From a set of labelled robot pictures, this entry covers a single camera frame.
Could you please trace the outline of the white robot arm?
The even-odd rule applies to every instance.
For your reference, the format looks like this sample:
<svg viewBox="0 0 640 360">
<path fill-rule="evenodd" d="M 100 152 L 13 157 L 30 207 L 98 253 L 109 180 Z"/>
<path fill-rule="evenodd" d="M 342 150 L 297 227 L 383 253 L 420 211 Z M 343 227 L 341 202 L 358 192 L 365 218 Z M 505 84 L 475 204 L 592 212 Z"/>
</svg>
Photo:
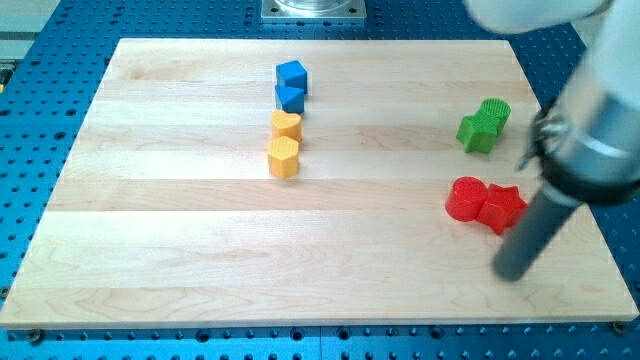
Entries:
<svg viewBox="0 0 640 360">
<path fill-rule="evenodd" d="M 534 118 L 521 162 L 540 161 L 547 185 L 580 202 L 615 204 L 639 189 L 639 3 L 468 1 L 483 28 L 519 34 L 606 15 L 558 98 Z"/>
</svg>

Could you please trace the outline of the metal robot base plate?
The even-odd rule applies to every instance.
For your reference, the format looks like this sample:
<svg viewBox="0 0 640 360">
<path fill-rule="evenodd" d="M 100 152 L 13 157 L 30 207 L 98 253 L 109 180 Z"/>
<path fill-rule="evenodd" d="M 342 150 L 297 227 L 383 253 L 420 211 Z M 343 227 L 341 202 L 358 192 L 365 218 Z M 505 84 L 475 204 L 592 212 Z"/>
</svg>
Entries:
<svg viewBox="0 0 640 360">
<path fill-rule="evenodd" d="M 364 0 L 262 0 L 266 23 L 362 23 L 367 18 Z"/>
</svg>

